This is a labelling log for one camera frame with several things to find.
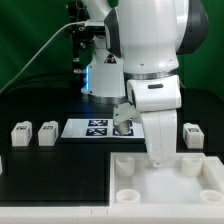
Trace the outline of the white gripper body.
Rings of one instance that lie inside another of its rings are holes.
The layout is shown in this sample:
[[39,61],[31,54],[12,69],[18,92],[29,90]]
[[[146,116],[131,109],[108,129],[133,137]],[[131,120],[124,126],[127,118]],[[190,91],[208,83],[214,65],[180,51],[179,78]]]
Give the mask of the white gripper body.
[[175,158],[177,108],[181,107],[179,77],[127,82],[128,101],[113,111],[113,126],[120,135],[129,132],[129,119],[142,124],[149,161],[159,167]]

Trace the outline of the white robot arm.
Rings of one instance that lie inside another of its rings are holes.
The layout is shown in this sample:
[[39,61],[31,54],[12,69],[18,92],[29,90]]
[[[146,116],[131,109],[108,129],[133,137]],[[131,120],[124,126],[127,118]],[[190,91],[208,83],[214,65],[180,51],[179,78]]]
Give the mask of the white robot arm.
[[114,128],[142,126],[149,160],[162,164],[176,153],[179,76],[174,73],[182,47],[195,51],[207,35],[208,18],[200,0],[83,0],[89,16],[103,22],[106,49],[123,60],[127,101],[114,108]]

